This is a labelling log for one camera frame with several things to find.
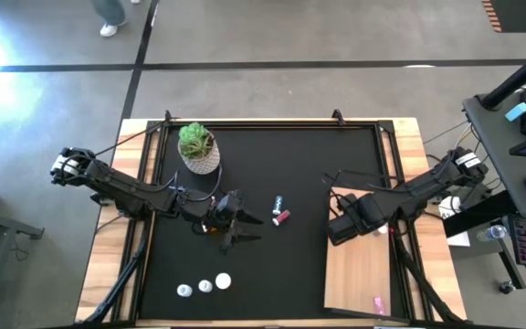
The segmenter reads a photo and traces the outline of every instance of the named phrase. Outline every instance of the desk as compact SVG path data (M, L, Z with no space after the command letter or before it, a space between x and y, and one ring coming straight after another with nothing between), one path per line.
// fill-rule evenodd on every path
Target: desk
M257 119L257 121L294 121L301 119ZM326 121L325 119L306 119L308 121ZM374 121L378 119L347 119L347 122L354 121ZM397 139L399 153L401 155L401 164L404 170L405 179L411 179L428 170L425 151L422 145L419 128L416 119L386 119L394 121L394 130ZM194 119L177 120L178 122L193 122ZM133 119L125 120L122 123L119 140L122 141L129 136L143 131L147 126L148 120ZM132 176L136 176L142 154L144 135L131 139L127 143L119 146L114 155L113 167ZM150 153L148 167L146 172L146 181L149 182L153 168L153 159L155 157L156 141L150 144ZM385 153L389 172L394 171L391 166L391 149L385 143ZM115 218L116 210L112 207L105 207L100 213L98 225ZM121 265L121 255L125 244L125 235L127 229L127 220L118 220L115 223L104 228L94 239L89 266L85 276L82 294L80 296L77 310L77 320L82 320L89 316L97 305L105 297L110 287L116 281ZM425 274L431 282L434 289L440 295L452 311L462 318L466 318L463 302L461 299L458 280L454 272L453 262L450 256L449 247L446 242L446 234L442 222L436 218L423 216L416 222L416 233L419 239L419 247L422 261L425 268ZM133 244L138 243L139 236L136 237ZM419 309L421 302L416 283L410 280L414 305L416 307L417 318L423 318L423 310ZM132 278L128 283L123 294L123 303L121 305L121 318L126 318L132 302ZM249 320L249 321L169 321L169 320L138 320L139 326L167 326L167 325L373 325L373 324L391 324L387 321L378 321L373 319L307 319L307 320Z

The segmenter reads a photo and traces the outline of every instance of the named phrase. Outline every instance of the plastic bottle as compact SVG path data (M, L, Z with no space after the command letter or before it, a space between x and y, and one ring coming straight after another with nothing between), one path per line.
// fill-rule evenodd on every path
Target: plastic bottle
M480 230L476 234L476 237L482 242L487 242L487 241L492 241L495 239L502 239L506 235L507 235L507 228L505 228L502 225L494 225L490 228L485 228L485 229Z

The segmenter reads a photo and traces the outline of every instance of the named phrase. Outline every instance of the white pot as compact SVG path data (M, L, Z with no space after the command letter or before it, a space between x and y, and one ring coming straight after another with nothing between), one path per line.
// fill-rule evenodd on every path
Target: white pot
M206 175L210 174L215 171L215 169L218 167L218 164L220 164L220 153L218 152L218 145L216 144L215 137L210 134L210 136L213 139L213 145L210 152L200 159L188 159L187 157L182 155L182 152L180 152L180 142L178 142L178 153L180 156L182 156L182 160L184 160L184 163L190 169L191 172L199 175Z

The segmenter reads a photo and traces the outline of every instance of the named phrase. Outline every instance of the black table surface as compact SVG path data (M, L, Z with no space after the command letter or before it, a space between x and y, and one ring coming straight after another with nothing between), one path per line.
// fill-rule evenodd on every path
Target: black table surface
M221 189L244 191L245 208L264 224L241 227L262 239L237 244L224 256L218 251L220 236L199 237L180 218L157 218L140 318L342 318L323 308L330 181L322 173L335 175L340 169L354 169L382 174L374 132L369 129L211 131L224 168ZM212 190L216 173L191 174L177 152L177 134L174 129L167 140L163 182L179 170L180 186ZM342 181L347 187L358 189L367 189L367 183L382 183L382 179L366 175L343 176ZM283 196L283 208L291 212L291 217L279 227L271 223L277 195ZM232 278L228 290L220 291L215 286L210 293L198 291L198 282L214 283L220 272ZM179 297L176 288L180 284L192 286L193 295ZM399 291L393 266L392 316L402 317Z
M520 95L505 100L498 111L485 110L477 98L464 100L464 109L476 129L510 198L526 218L526 156L510 155L509 149L526 141L518 122L509 122L504 115L519 104Z

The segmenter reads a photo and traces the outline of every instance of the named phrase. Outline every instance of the wooden board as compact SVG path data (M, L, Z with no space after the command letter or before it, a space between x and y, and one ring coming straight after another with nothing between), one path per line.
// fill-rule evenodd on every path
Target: wooden board
M326 119L183 119L177 120L179 122L193 122L193 121L326 121ZM423 174L427 171L428 164L426 160L426 152L423 147L417 120L415 118L347 118L347 121L376 121L376 120L392 120L394 122L395 134L399 153L401 155L401 162L406 179L411 179L417 175ZM148 119L129 119L124 120L121 126L120 138L123 140L134 133L143 131L146 128ZM142 154L143 135L133 138L129 142L117 148L113 159L113 167L127 173L128 175L137 175L137 169ZM390 146L384 142L385 153L387 155L387 163L389 164L389 173L392 175L394 168L392 167ZM106 208L101 210L100 224L114 218L114 209ZM94 239L89 266L80 295L78 310L76 312L76 320L83 320L90 315L96 306L106 296L112 284L116 281L119 266L121 263L121 254L124 245L127 225L121 222L121 219L116 223L111 224L111 230L100 232ZM436 289L442 300L449 306L449 308L458 316L466 317L464 305L460 295L458 280L454 272L454 265L449 253L449 247L446 242L446 234L443 223L429 216L422 216L416 222L416 232L419 239L419 247L425 267L426 276L431 282L434 289ZM420 309L419 290L413 278L410 278L410 287L412 296L414 297L414 305L417 314L421 314L418 318L423 318L423 310ZM125 291L126 300L131 298L131 282ZM125 307L122 308L121 314L127 313ZM366 321L366 319L354 319L356 321ZM334 323L333 321L348 321L345 323ZM179 322L179 321L157 321L157 320L140 320L138 325L153 325L153 326L167 326L167 325L370 325L366 322L357 322L353 320L277 320L277 321L260 321L260 322L241 322L241 321L227 321L227 322Z
M334 187L337 195L364 196L367 191ZM330 198L330 207L336 207L336 197ZM329 211L329 219L335 215ZM379 313L374 298L383 303L382 315L391 315L391 282L389 272L389 235L373 232L348 240L334 247L328 241L326 257L326 285L324 307L362 313Z

